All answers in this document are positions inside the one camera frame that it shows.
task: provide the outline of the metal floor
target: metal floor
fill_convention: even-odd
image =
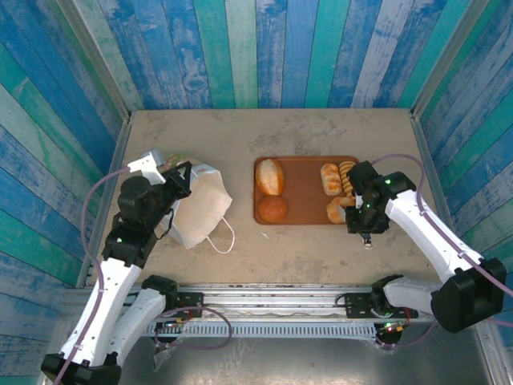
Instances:
[[[406,330],[403,342],[426,325]],[[207,338],[196,343],[214,344]],[[235,338],[220,351],[176,350],[157,373],[154,344],[140,339],[123,366],[123,385],[374,385],[491,383],[473,330],[437,327],[418,345],[383,351],[371,342]]]

